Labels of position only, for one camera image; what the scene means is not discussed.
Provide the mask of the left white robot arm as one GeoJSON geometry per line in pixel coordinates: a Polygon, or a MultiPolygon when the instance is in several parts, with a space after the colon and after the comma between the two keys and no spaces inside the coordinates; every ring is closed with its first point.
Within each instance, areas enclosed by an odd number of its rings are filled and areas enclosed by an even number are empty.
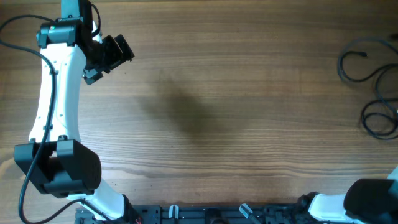
{"type": "Polygon", "coordinates": [[[63,1],[60,18],[43,20],[37,33],[37,116],[28,143],[15,147],[14,160],[25,183],[40,193],[79,203],[99,222],[140,223],[128,198],[102,179],[98,155],[80,139],[80,83],[90,85],[134,57],[122,35],[101,36],[101,23],[93,20],[98,14],[89,1],[63,1]]]}

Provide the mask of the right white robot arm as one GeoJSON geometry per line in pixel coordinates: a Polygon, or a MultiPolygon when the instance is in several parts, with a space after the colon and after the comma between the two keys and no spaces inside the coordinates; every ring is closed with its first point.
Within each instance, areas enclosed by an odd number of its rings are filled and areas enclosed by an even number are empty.
{"type": "Polygon", "coordinates": [[[397,224],[397,169],[385,179],[359,179],[345,194],[312,192],[294,209],[296,223],[397,224]]]}

